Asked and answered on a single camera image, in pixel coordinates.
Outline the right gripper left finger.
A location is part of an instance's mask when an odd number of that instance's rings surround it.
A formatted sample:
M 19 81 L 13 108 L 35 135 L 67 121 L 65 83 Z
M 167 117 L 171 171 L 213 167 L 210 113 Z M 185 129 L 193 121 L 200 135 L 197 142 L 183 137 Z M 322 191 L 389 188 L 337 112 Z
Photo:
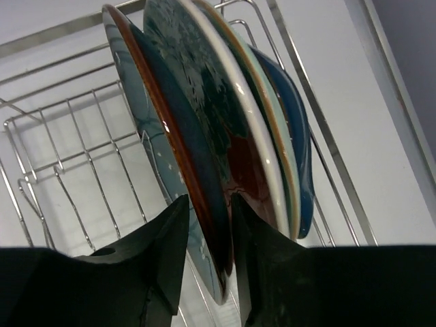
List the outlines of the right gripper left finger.
M 2 326 L 169 326 L 178 313 L 189 199 L 91 255 L 1 250 Z

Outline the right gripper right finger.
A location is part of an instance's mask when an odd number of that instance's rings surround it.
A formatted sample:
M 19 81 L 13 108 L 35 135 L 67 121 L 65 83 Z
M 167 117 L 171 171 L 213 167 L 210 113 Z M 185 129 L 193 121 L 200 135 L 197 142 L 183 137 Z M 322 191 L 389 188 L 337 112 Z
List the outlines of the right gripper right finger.
M 303 247 L 234 194 L 243 326 L 434 326 L 435 247 Z

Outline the dark blue plate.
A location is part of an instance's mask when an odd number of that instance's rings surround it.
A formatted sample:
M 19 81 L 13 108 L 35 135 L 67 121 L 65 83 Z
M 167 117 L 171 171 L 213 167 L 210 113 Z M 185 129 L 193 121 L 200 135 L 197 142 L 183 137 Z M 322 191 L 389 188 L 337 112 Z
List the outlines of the dark blue plate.
M 290 131 L 300 181 L 301 219 L 299 238 L 309 233 L 313 220 L 315 190 L 313 186 L 311 137 L 305 105 L 289 74 L 263 52 L 250 47 L 260 62 L 279 98 Z

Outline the mint green flower plate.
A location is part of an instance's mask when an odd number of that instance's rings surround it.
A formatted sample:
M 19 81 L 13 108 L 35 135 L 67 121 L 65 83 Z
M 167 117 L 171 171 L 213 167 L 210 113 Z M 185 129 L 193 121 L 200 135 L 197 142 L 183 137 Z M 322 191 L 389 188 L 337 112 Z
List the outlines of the mint green flower plate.
M 282 173 L 290 238 L 296 240 L 301 219 L 300 181 L 289 129 L 275 90 L 255 56 L 257 49 L 246 43 L 207 1 L 195 1 L 194 3 L 211 21 L 235 56 L 261 110 L 274 142 Z

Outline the dark teal blossom plate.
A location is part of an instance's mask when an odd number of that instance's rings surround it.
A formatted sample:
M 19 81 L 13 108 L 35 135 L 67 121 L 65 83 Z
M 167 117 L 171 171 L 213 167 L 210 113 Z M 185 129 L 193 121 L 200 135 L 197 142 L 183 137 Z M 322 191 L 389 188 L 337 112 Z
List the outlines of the dark teal blossom plate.
M 113 5 L 102 19 L 131 115 L 167 202 L 189 197 L 187 250 L 212 299 L 228 298 L 230 219 L 197 117 L 143 32 Z

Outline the red teal flower plate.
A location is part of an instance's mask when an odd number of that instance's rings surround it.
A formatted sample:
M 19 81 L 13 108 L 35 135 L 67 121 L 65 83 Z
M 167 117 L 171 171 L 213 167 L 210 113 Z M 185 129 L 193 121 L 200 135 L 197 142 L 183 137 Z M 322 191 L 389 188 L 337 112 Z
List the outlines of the red teal flower plate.
M 197 114 L 225 194 L 241 193 L 291 237 L 273 142 L 239 64 L 212 22 L 193 1 L 147 1 L 143 30 Z

